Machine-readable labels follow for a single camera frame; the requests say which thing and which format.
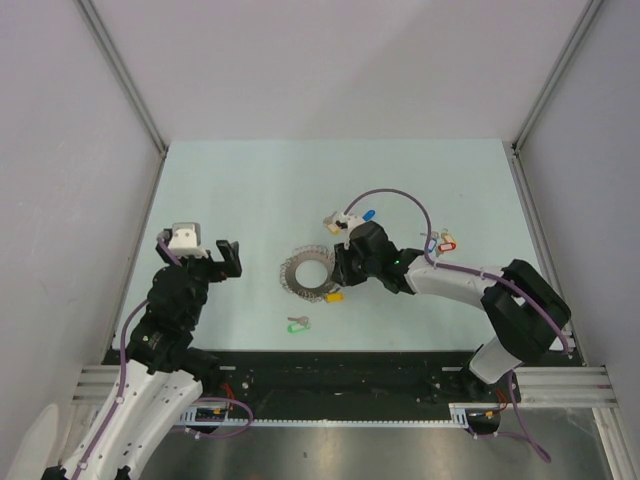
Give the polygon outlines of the round metal keyring disc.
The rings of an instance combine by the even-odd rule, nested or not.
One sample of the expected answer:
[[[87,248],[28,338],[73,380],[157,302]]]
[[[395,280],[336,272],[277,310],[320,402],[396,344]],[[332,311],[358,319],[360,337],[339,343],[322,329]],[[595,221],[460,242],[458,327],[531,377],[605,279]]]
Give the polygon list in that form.
[[[332,281],[334,254],[322,245],[297,248],[280,266],[282,288],[311,303],[324,301],[337,289]]]

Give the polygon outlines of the key with green tag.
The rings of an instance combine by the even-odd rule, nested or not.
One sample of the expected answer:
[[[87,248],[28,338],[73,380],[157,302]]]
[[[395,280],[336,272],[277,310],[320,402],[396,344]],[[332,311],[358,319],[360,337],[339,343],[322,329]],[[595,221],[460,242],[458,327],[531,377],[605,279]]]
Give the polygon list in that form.
[[[290,334],[301,333],[311,328],[311,323],[307,316],[288,317],[287,321],[289,322],[287,332]]]

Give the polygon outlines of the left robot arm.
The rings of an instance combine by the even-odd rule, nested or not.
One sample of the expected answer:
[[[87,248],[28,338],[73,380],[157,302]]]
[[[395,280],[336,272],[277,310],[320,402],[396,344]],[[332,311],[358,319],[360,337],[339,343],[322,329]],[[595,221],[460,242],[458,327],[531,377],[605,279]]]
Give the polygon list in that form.
[[[137,479],[180,415],[219,392],[216,358],[191,345],[210,285],[242,274],[238,243],[216,247],[219,260],[194,241],[158,241],[165,265],[132,312],[138,324],[123,325],[118,377],[78,447],[44,478]]]

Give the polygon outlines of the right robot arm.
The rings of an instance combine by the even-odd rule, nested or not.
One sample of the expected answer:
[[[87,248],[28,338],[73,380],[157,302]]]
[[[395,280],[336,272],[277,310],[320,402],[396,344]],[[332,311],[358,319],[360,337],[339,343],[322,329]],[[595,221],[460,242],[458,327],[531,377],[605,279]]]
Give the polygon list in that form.
[[[393,294],[432,295],[483,311],[495,336],[461,370],[461,389],[484,401],[521,364],[538,361],[555,340],[568,347],[562,329],[571,310],[533,266],[515,259],[502,268],[473,269],[399,249],[382,226],[348,216],[335,222],[346,239],[334,246],[332,281],[341,287],[378,280]]]

